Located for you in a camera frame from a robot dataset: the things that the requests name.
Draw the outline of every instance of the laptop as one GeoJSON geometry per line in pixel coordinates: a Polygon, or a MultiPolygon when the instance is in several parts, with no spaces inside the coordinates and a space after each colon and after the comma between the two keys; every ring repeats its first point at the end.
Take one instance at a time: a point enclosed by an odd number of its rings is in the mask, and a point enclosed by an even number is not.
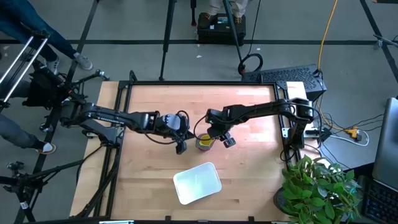
{"type": "Polygon", "coordinates": [[[363,179],[361,213],[378,223],[398,224],[398,100],[387,100],[372,179],[363,179]]]}

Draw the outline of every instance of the black robotic arm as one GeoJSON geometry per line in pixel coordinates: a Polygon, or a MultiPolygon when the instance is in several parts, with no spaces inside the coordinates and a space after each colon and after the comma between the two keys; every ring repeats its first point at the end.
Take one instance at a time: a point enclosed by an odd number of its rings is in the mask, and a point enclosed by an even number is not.
{"type": "Polygon", "coordinates": [[[66,101],[62,106],[60,119],[62,126],[79,125],[84,130],[96,134],[99,140],[107,145],[117,146],[118,138],[122,135],[125,126],[132,131],[147,135],[148,138],[150,138],[148,134],[155,134],[172,139],[172,142],[161,142],[161,144],[177,143],[178,155],[187,149],[185,140],[193,138],[187,117],[179,113],[163,116],[158,111],[125,113],[77,101],[66,101]],[[96,120],[116,124],[116,127],[105,127],[96,120]]]}
{"type": "Polygon", "coordinates": [[[229,134],[234,125],[245,123],[251,118],[271,115],[282,115],[294,122],[294,126],[289,129],[288,144],[296,149],[303,148],[303,133],[306,125],[313,121],[313,108],[311,101],[300,98],[253,106],[231,105],[225,106],[222,111],[208,109],[205,121],[211,127],[207,133],[211,138],[223,141],[225,147],[231,147],[236,144],[229,134]]]}

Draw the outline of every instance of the concrete floor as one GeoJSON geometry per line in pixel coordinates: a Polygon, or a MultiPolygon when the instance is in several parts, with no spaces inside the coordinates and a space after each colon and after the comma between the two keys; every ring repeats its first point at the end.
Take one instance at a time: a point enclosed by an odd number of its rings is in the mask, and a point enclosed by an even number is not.
{"type": "MultiPolygon", "coordinates": [[[[398,5],[373,4],[366,1],[382,35],[398,35],[398,5]]],[[[79,40],[93,0],[31,0],[37,12],[68,40],[79,40]]],[[[197,14],[206,10],[206,1],[198,1],[197,14]]],[[[278,0],[263,1],[255,33],[256,40],[321,40],[333,1],[278,0]]],[[[248,36],[253,29],[257,0],[247,8],[248,36]]],[[[87,40],[161,40],[164,36],[167,1],[164,0],[102,0],[97,9],[87,40]]],[[[375,40],[373,29],[359,1],[340,1],[332,20],[328,40],[375,40]]],[[[172,39],[195,39],[195,28],[190,26],[189,1],[181,0],[175,8],[172,39]]],[[[12,62],[22,45],[1,44],[10,37],[0,34],[0,70],[12,62]]],[[[249,46],[241,47],[243,54],[249,46]]],[[[264,58],[263,69],[291,67],[316,63],[318,45],[253,45],[254,51],[264,58]]],[[[392,56],[398,58],[398,49],[388,46],[392,56]]],[[[140,80],[157,80],[160,73],[162,45],[109,45],[87,44],[83,48],[94,63],[95,69],[104,70],[112,80],[127,80],[131,69],[140,80]]],[[[71,60],[62,59],[60,71],[67,73],[71,60]]],[[[167,54],[165,78],[167,80],[239,80],[236,71],[238,56],[234,46],[176,44],[167,54]]],[[[248,62],[248,69],[255,61],[248,62]]],[[[322,70],[328,91],[324,94],[322,109],[331,113],[339,125],[349,126],[362,119],[371,118],[384,111],[387,98],[395,97],[397,80],[381,49],[372,45],[326,45],[322,57],[322,70]]],[[[74,79],[90,75],[77,68],[74,79]]],[[[89,101],[96,102],[101,81],[86,84],[89,101]]],[[[48,111],[43,108],[26,108],[19,99],[3,111],[17,121],[26,131],[43,139],[38,129],[48,111]]],[[[367,129],[378,125],[369,125],[367,129]]],[[[81,129],[57,128],[53,142],[58,146],[54,155],[48,156],[44,169],[66,164],[83,157],[86,137],[81,129]]],[[[350,166],[373,162],[376,155],[380,129],[370,131],[371,142],[359,147],[336,139],[325,143],[336,158],[350,166]]],[[[10,176],[5,169],[8,162],[25,163],[24,172],[31,173],[37,153],[19,149],[0,140],[0,175],[10,176]]],[[[40,195],[34,208],[38,220],[66,218],[69,215],[75,192],[76,169],[59,173],[40,195]]],[[[12,223],[18,211],[16,196],[0,190],[0,217],[2,223],[12,223]]]]}

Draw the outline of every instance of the black bag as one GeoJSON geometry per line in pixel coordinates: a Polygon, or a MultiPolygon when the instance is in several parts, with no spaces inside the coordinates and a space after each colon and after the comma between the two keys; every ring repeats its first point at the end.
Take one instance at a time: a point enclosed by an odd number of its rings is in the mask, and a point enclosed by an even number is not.
{"type": "MultiPolygon", "coordinates": [[[[246,36],[246,17],[242,17],[242,32],[238,34],[238,44],[243,45],[243,39],[246,36]]],[[[228,44],[235,45],[234,37],[231,33],[231,29],[228,25],[228,18],[226,14],[217,14],[217,18],[213,23],[206,29],[198,27],[198,43],[199,44],[228,44]]]]}
{"type": "MultiPolygon", "coordinates": [[[[24,106],[43,106],[47,110],[55,106],[61,105],[62,100],[68,97],[67,92],[60,91],[59,83],[52,82],[44,72],[47,70],[36,70],[31,73],[31,83],[29,97],[22,102],[24,106]]],[[[54,74],[50,74],[51,78],[58,79],[54,74]]]]}

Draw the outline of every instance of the black toolbox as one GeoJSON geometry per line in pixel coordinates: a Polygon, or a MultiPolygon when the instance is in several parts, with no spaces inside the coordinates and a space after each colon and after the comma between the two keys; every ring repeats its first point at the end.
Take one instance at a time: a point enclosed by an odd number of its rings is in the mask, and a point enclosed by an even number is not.
{"type": "MultiPolygon", "coordinates": [[[[238,35],[239,46],[243,45],[244,37],[246,36],[246,17],[242,17],[242,32],[238,35]]],[[[228,44],[235,45],[234,37],[231,33],[231,28],[228,25],[228,18],[226,14],[217,14],[217,18],[206,29],[198,27],[198,43],[199,44],[228,44]]]]}

